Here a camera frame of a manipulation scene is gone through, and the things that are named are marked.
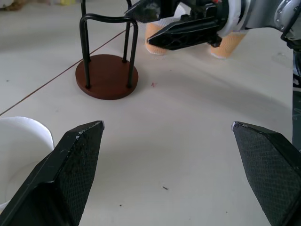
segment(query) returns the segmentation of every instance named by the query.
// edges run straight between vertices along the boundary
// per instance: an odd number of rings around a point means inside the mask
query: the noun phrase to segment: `metal stand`
[[[86,0],[81,0],[82,18],[79,23],[83,61],[76,68],[78,86],[88,95],[98,99],[120,99],[134,91],[138,83],[138,72],[134,67],[138,39],[138,24],[127,16],[109,17],[86,13]],[[127,23],[123,58],[113,55],[90,56],[87,21],[96,20],[104,23]],[[127,61],[127,47],[130,25],[134,35],[130,62]]]

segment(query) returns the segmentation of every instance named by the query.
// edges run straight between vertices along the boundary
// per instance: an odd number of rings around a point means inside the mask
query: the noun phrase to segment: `white floor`
[[[88,8],[95,11],[99,4],[99,13],[111,16],[122,14],[122,4],[126,9],[121,2],[102,0]],[[81,58],[79,5],[45,7],[32,4],[16,14],[0,14],[14,21],[6,27],[0,18],[2,112]],[[89,26],[91,50],[122,29]],[[139,82],[130,96],[116,101],[87,96],[76,84],[74,66],[2,117],[34,118],[52,131],[55,143],[77,125],[105,122],[80,225],[268,226],[247,182],[231,125],[253,123],[291,140],[292,72],[272,60],[279,52],[292,58],[280,34],[251,31],[225,61],[212,58],[207,45],[152,56],[143,36],[141,25],[135,61]],[[124,34],[94,54],[121,56],[123,39]]]

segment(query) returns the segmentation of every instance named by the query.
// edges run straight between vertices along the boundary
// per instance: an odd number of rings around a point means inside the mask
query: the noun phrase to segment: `white bowl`
[[[41,123],[25,117],[0,119],[0,212],[53,149],[51,133]]]

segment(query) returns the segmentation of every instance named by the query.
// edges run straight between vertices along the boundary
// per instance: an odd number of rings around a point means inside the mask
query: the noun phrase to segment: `robotic arm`
[[[126,16],[158,21],[173,16],[180,2],[191,8],[190,15],[151,36],[151,45],[176,50],[207,42],[218,47],[233,31],[272,27],[294,50],[295,62],[301,61],[301,0],[140,0]]]

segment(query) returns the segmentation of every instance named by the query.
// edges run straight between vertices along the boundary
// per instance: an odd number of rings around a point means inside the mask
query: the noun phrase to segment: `brown circular base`
[[[80,89],[89,96],[102,100],[117,100],[130,95],[138,83],[138,71],[134,67],[132,87],[127,87],[129,62],[114,55],[91,56],[89,63],[90,85],[86,88],[84,62],[80,62],[75,71],[76,82]]]

